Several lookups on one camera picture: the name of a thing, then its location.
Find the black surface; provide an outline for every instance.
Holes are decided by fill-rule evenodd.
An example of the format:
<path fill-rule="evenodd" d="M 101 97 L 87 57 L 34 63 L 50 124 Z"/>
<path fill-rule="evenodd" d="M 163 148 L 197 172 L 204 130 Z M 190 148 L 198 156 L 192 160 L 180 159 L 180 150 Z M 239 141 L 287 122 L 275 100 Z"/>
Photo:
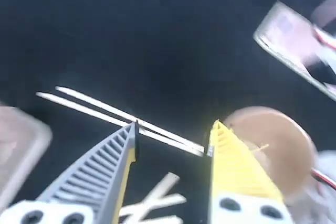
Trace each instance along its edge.
<path fill-rule="evenodd" d="M 16 200 L 36 197 L 113 125 L 35 97 L 70 87 L 198 143 L 235 109 L 278 109 L 334 148 L 336 103 L 259 48 L 252 34 L 276 0 L 0 0 L 0 96 L 48 123 L 54 140 Z M 280 0 L 303 15 L 322 0 Z M 207 200 L 195 157 L 143 138 L 128 191 L 142 199 L 181 177 L 185 223 Z"/>

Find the clear plastic object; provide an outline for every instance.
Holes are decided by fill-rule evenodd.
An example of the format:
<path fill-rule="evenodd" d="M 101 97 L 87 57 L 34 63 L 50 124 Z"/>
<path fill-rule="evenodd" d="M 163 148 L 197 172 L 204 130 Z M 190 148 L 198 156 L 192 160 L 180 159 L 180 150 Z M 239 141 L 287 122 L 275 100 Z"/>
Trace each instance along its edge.
<path fill-rule="evenodd" d="M 19 109 L 0 106 L 0 213 L 49 146 L 51 136 L 41 121 Z"/>

